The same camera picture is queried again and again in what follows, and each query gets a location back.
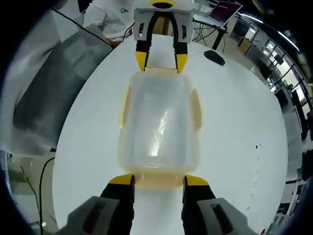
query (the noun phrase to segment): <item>laptop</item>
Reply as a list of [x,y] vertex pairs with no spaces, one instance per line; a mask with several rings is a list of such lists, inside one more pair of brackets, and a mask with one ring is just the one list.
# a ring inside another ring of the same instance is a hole
[[229,19],[242,8],[242,5],[235,2],[220,1],[208,16],[194,15],[194,20],[200,23],[214,24],[224,27]]

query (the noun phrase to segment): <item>floor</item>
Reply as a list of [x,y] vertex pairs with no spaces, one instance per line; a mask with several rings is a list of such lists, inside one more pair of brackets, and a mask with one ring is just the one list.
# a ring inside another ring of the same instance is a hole
[[[207,35],[212,31],[212,29],[204,29],[202,31],[203,35]],[[211,36],[205,39],[205,43],[211,47],[215,41],[217,36],[217,32],[213,32]],[[250,62],[245,56],[238,51],[237,42],[229,37],[229,35],[225,34],[225,48],[224,54],[225,56],[233,59],[238,62],[252,73],[254,73],[262,82],[265,83],[264,78],[260,74],[259,70],[256,66]],[[204,45],[204,41],[200,40],[198,43]],[[224,41],[221,40],[220,45],[217,48],[217,51],[222,52],[224,47]],[[12,164],[21,165],[25,171],[27,178],[29,179],[30,184],[33,186],[37,195],[39,195],[39,181],[40,175],[42,172],[42,168],[45,162],[54,157],[54,153],[48,153],[45,156],[38,158],[23,158],[13,156]],[[44,230],[48,233],[54,233],[58,230],[57,224],[55,222],[55,215],[53,209],[53,201],[52,201],[52,170],[53,170],[54,161],[48,163],[44,177],[43,177],[43,187],[42,187],[42,199],[43,199],[43,222],[46,222],[44,226]]]

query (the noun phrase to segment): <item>ceiling light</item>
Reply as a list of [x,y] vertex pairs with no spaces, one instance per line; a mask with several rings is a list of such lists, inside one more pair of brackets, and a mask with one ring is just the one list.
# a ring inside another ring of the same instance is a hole
[[248,17],[248,18],[250,18],[250,19],[253,19],[253,20],[255,20],[255,21],[257,21],[257,22],[263,24],[263,21],[261,21],[261,20],[259,20],[259,19],[257,19],[257,18],[254,18],[254,17],[249,16],[249,15],[246,15],[246,14],[241,14],[241,15],[242,15],[242,16],[245,16],[245,17]]
[[278,33],[280,34],[280,36],[282,36],[284,39],[286,39],[291,45],[293,45],[294,48],[297,49],[297,51],[300,51],[299,48],[294,44],[294,42],[292,40],[290,40],[289,38],[287,38],[286,35],[284,35],[283,33],[279,32]]

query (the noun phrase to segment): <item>gray fabric panel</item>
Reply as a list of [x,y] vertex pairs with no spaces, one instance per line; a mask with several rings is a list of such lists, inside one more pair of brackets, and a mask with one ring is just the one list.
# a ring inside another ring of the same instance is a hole
[[35,135],[38,144],[56,148],[76,96],[111,51],[83,30],[58,44],[15,108],[14,125]]

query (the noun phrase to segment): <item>person's arm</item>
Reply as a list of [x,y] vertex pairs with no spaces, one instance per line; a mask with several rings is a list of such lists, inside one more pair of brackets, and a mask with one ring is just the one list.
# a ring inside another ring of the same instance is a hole
[[[103,21],[105,20],[106,16],[107,13],[105,9],[100,6],[97,6],[95,2],[93,2],[92,4],[89,5],[89,7],[86,10],[83,27],[87,27],[91,24],[94,24],[98,26],[99,29],[102,31]],[[106,37],[104,37],[104,39],[107,40],[113,48],[117,47],[121,43],[119,41],[114,42]]]

